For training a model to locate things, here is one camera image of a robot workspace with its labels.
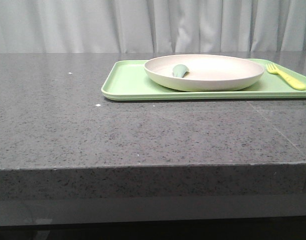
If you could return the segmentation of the yellow plastic fork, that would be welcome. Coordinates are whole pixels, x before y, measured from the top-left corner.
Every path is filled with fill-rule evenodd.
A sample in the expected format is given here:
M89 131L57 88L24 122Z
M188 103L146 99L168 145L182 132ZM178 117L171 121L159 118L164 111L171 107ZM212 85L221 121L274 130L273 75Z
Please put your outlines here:
M266 70L270 74L279 75L293 89L306 90L306 85L303 82L280 70L274 63L266 64Z

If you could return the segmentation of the light green tray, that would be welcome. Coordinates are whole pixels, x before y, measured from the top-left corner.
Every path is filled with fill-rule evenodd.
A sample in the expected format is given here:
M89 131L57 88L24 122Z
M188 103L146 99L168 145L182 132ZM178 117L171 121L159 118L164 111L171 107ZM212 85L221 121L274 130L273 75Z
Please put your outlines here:
M255 84L238 91L178 91L153 82L144 70L145 62L116 62L102 86L103 95L113 101L306 99L306 89L293 89L280 76L267 71ZM277 67L306 85L306 76L281 65Z

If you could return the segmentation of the green plastic spoon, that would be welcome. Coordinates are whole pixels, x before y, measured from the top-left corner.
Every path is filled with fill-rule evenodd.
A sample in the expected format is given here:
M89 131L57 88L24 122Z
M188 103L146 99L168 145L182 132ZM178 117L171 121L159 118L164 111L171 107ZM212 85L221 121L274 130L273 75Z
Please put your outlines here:
M176 78L183 78L188 72L189 69L184 64L175 65L172 69L172 74Z

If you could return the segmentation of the white round plate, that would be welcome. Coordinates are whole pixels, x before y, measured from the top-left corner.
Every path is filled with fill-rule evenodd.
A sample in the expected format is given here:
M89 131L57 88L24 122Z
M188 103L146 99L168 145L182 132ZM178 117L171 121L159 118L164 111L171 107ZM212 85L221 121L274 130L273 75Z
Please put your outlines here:
M174 77L175 65L189 72ZM150 79L167 88L186 92L237 91L256 83L265 69L248 59L211 54L180 54L153 58L144 64Z

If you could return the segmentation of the white curtain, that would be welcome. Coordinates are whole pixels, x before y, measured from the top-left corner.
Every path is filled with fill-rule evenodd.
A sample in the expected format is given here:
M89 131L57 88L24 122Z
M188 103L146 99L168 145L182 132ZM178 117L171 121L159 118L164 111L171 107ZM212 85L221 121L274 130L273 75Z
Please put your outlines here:
M306 51L306 0L0 0L0 53Z

